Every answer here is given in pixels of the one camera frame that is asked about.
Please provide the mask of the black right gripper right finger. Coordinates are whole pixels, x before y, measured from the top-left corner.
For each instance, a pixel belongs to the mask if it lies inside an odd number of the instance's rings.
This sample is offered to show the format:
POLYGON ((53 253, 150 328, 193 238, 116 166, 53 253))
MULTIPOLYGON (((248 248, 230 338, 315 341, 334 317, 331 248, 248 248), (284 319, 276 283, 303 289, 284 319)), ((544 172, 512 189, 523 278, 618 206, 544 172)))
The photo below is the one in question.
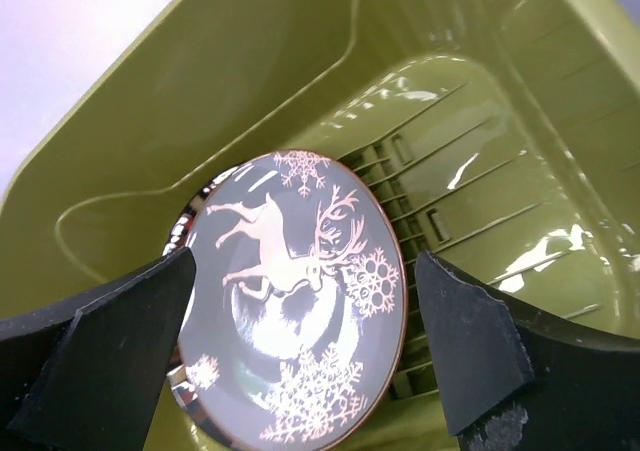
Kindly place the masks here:
POLYGON ((638 449, 638 339, 553 315, 429 251, 415 281, 461 449, 638 449))

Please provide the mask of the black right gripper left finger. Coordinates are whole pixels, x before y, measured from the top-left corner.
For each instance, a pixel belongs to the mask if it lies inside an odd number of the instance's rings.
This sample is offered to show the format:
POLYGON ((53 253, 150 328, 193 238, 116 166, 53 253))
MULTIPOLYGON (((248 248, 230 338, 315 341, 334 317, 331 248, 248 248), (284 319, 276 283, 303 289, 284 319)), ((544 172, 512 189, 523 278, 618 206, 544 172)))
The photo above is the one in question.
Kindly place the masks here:
POLYGON ((183 247, 2 320, 2 449, 142 449, 195 274, 183 247))

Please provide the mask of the brown striped rim plate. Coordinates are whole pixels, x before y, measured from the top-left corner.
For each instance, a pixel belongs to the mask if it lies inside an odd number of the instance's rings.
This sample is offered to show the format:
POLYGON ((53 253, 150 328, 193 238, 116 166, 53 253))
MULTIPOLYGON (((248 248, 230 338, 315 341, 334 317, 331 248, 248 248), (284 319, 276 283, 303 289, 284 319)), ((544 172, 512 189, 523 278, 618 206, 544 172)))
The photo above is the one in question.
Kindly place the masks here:
MULTIPOLYGON (((173 253, 188 243, 188 235, 193 226, 193 222, 197 215, 204 209, 204 203, 214 188, 215 185, 213 183, 205 185, 191 198, 182 210, 178 220, 169 233, 168 240, 162 252, 163 256, 173 253)), ((185 412, 195 415, 202 412, 202 407, 198 403, 196 389, 187 379, 186 367, 182 362, 178 345, 175 346, 173 354, 171 355, 166 378, 174 399, 185 412)))

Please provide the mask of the grey reindeer plate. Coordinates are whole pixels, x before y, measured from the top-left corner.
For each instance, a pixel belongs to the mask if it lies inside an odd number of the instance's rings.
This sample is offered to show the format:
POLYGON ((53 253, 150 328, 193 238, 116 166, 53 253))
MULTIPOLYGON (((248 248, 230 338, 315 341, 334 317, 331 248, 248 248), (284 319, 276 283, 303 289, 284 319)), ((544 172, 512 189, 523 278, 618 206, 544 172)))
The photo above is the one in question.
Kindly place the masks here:
POLYGON ((395 232, 351 169, 307 150, 219 176, 182 216, 196 275, 171 372, 194 424, 235 450, 328 450, 397 369, 408 290, 395 232))

